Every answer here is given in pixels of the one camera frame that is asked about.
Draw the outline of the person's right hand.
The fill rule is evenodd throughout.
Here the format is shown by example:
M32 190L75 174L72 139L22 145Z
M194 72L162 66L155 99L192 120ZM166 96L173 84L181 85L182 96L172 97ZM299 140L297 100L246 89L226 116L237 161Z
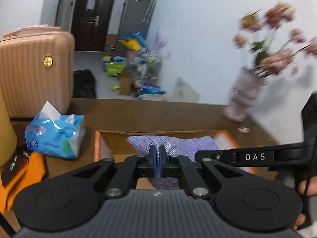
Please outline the person's right hand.
M315 196L316 195L316 187L317 187L317 176L314 176L310 179L309 184L307 184L307 181L304 180L300 183L298 191L302 194L302 195L307 195L307 196ZM304 224L306 221L306 217L304 214L301 214L298 219L297 222L294 226L294 230L297 230L297 228L299 226L301 226L302 224Z

